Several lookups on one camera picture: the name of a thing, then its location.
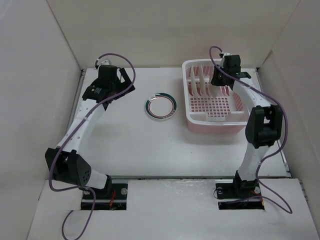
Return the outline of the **green quatrefoil plate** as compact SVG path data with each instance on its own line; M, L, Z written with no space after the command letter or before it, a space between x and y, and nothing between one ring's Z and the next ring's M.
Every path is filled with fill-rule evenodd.
M219 86L212 85L212 86L211 86L211 92L212 92L212 96L213 96L214 98L218 97L219 94L220 94L220 87L219 87Z

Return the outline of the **orange sunburst plate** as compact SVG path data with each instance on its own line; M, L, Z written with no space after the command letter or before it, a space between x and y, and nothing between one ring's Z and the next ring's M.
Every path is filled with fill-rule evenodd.
M197 90L195 72L194 72L194 67L193 66L190 68L190 78L191 78L191 89L192 89L192 92L193 92L193 96L195 98L197 98L197 97L199 97L199 94L198 94L198 90Z
M204 77L204 72L203 72L203 67L199 66L199 83L200 83L200 91L201 95L206 98L207 97L207 92L206 92L206 82L205 82L205 77Z

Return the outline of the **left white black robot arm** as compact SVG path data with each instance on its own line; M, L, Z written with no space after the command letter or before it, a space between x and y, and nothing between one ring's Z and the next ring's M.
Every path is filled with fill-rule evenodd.
M48 148L45 160L51 180L80 189L92 188L102 199L111 195L112 178L93 169L82 151L98 122L112 101L135 90L124 68L114 65L98 67L97 78L86 88L79 109L63 139Z

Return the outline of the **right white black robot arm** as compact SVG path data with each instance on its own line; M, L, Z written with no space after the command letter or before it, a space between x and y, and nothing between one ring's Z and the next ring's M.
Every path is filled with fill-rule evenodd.
M239 55L221 53L221 62L214 66L211 85L229 87L243 101L249 111L245 127L247 148L244 159L231 183L218 183L222 199L246 198L259 186L257 169L267 151L280 138L283 111L271 104L254 87L249 73L241 70Z

